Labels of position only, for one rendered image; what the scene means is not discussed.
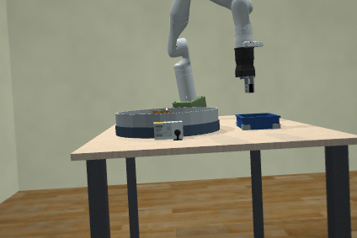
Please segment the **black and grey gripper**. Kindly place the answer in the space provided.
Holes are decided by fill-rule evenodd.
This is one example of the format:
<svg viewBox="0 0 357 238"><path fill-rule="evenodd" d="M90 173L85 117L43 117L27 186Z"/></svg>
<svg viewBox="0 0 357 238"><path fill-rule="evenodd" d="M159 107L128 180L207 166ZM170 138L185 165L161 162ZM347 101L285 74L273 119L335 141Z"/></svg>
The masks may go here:
<svg viewBox="0 0 357 238"><path fill-rule="evenodd" d="M234 44L235 62L237 65L235 70L235 77L240 77L240 79L244 79L245 93L254 93L255 68L253 65L253 49L254 47L264 46L264 42L253 41L253 36L251 34L240 34L235 36Z"/></svg>

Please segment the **blue rectangular crate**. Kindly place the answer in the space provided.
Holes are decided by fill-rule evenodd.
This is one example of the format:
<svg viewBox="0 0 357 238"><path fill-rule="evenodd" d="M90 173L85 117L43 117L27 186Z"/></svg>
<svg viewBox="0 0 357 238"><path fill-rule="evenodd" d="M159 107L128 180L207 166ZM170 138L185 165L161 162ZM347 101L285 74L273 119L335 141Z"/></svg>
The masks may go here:
<svg viewBox="0 0 357 238"><path fill-rule="evenodd" d="M236 126L242 130L280 129L280 115L277 114L235 114L235 116Z"/></svg>

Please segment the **grey round turning table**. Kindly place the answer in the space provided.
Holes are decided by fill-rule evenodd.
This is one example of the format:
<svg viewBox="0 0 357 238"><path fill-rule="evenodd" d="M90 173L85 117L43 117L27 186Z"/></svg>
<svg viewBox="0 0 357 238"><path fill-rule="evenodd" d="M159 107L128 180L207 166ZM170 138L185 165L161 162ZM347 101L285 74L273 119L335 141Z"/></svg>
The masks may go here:
<svg viewBox="0 0 357 238"><path fill-rule="evenodd" d="M159 110L171 110L171 113L152 113ZM115 118L115 134L124 138L183 140L185 136L204 135L220 129L218 108L213 107L132 110L116 113Z"/></svg>

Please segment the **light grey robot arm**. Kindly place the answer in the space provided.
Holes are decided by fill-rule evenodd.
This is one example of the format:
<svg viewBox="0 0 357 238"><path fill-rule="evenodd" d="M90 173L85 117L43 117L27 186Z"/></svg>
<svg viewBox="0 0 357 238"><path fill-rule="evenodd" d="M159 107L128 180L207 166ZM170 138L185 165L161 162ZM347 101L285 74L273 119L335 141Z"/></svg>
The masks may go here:
<svg viewBox="0 0 357 238"><path fill-rule="evenodd" d="M174 0L170 10L170 28L168 36L168 54L170 57L182 56L180 62L174 65L180 102L197 99L194 78L189 56L189 45L185 38L178 39L189 22L191 0ZM235 25L235 36L240 34L253 35L249 14L253 11L250 0L210 0L232 11Z"/></svg>

